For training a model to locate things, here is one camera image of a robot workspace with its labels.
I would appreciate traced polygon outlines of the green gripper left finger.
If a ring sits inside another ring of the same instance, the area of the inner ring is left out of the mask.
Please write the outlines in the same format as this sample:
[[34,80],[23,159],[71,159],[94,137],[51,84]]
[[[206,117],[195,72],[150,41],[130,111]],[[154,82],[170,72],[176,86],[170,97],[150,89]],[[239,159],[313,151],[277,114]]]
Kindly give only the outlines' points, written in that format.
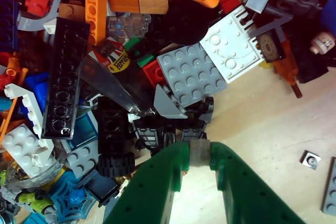
[[141,164],[104,223],[169,223],[189,153],[189,143],[178,142]]

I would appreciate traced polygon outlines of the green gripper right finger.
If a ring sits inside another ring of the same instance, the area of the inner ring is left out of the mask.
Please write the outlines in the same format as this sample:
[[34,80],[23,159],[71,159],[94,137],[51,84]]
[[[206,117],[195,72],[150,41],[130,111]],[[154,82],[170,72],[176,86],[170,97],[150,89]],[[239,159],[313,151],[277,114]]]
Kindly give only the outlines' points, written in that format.
[[304,223],[228,146],[211,143],[210,169],[223,193],[227,223]]

